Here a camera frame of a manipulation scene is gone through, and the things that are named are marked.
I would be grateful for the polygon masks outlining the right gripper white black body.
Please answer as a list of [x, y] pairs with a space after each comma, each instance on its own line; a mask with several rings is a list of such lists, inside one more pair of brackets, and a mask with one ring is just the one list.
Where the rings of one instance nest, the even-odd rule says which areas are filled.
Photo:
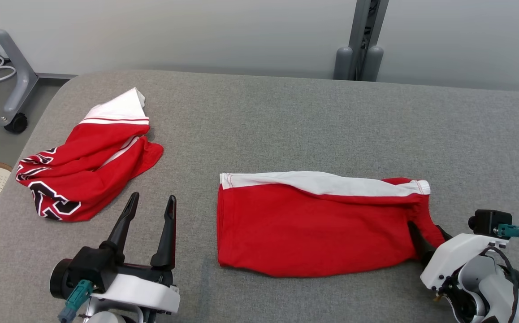
[[506, 247], [509, 241], [491, 236], [459, 234], [434, 251], [420, 275], [421, 282], [439, 290], [448, 276], [457, 275], [461, 288], [472, 290], [488, 275], [497, 274], [493, 258], [481, 256], [487, 247]]

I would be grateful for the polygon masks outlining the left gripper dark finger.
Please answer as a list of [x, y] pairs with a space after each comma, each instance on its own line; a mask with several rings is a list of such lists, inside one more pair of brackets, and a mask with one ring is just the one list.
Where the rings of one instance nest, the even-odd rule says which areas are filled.
[[114, 263], [117, 266], [124, 264], [124, 246], [128, 237], [129, 225], [136, 215], [138, 201], [139, 192], [132, 193], [124, 207], [124, 210], [120, 217], [118, 217], [116, 224], [108, 236], [108, 239], [100, 243], [100, 249], [107, 249], [110, 251]]
[[169, 196], [157, 252], [151, 257], [150, 261], [150, 266], [164, 271], [173, 270], [176, 263], [176, 206], [176, 197], [174, 195]]

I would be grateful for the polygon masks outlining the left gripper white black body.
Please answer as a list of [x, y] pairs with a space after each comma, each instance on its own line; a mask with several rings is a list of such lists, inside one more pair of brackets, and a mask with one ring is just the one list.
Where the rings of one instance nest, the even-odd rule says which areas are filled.
[[181, 296], [171, 270], [124, 264], [105, 292], [94, 292], [89, 315], [123, 310], [136, 315], [176, 314]]

